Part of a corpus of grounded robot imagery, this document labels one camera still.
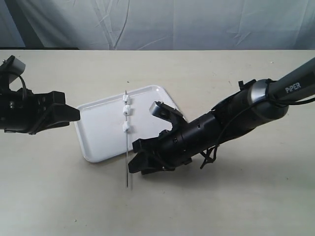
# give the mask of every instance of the beige table surface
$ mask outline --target beige table surface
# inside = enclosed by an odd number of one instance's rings
[[[315,51],[0,51],[10,55],[35,93],[64,91],[76,107],[156,84],[191,121],[238,80],[276,80]],[[132,191],[124,159],[88,163],[73,124],[0,133],[0,235],[315,235],[314,120],[315,104],[291,107],[222,145],[214,165],[200,170],[197,155],[173,173],[135,174]]]

